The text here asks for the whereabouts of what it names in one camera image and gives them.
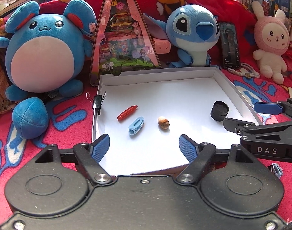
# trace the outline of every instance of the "hazelnut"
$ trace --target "hazelnut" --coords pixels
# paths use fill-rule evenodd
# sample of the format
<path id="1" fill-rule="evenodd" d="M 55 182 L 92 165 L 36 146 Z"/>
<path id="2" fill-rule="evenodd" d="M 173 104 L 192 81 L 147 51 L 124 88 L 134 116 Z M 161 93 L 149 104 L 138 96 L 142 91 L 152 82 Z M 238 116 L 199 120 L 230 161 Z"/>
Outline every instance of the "hazelnut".
<path id="1" fill-rule="evenodd" d="M 158 117 L 158 124 L 164 130 L 169 128 L 169 121 L 165 117 Z"/>

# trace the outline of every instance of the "purple ear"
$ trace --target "purple ear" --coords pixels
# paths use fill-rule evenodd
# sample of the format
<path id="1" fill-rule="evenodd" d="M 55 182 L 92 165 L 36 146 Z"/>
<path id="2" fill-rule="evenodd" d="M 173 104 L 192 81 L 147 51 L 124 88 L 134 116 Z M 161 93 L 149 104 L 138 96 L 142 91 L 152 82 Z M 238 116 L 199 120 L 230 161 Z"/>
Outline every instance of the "purple ear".
<path id="1" fill-rule="evenodd" d="M 168 40 L 166 34 L 166 23 L 163 21 L 158 21 L 150 16 L 147 16 L 146 14 L 143 14 L 143 18 L 145 20 L 145 23 L 147 25 L 147 29 L 150 33 L 150 35 L 156 39 L 160 40 Z"/>

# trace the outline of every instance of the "black cap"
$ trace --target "black cap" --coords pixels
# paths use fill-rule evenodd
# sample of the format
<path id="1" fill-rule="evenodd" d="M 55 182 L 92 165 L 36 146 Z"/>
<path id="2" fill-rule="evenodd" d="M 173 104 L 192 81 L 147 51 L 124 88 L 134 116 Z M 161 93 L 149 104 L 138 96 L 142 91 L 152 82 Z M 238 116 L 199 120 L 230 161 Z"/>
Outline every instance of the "black cap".
<path id="1" fill-rule="evenodd" d="M 218 122 L 222 122 L 229 112 L 229 107 L 222 101 L 216 101 L 211 110 L 211 117 Z"/>

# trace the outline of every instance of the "red inner ear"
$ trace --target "red inner ear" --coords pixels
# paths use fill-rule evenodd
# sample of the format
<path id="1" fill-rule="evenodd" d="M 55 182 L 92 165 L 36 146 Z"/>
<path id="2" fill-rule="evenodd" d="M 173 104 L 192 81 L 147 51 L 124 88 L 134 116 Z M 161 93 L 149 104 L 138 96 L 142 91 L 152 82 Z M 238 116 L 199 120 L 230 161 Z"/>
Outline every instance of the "red inner ear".
<path id="1" fill-rule="evenodd" d="M 78 28 L 83 28 L 83 23 L 80 20 L 80 18 L 74 14 L 69 13 L 67 15 L 67 18 L 74 24 L 76 25 Z"/>
<path id="2" fill-rule="evenodd" d="M 19 25 L 18 27 L 16 28 L 16 30 L 20 29 L 24 24 L 26 24 L 32 17 L 34 17 L 35 14 L 32 13 L 32 14 L 29 14 L 28 17 L 26 19 L 24 19 Z"/>

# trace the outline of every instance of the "blue plush ball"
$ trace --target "blue plush ball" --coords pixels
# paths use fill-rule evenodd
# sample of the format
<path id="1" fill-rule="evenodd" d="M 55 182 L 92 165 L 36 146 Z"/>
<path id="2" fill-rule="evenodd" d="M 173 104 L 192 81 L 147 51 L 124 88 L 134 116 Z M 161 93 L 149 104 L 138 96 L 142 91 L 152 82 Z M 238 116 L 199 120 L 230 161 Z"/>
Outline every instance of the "blue plush ball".
<path id="1" fill-rule="evenodd" d="M 43 134 L 49 123 L 44 103 L 36 97 L 20 102 L 13 110 L 12 120 L 18 134 L 33 139 Z"/>

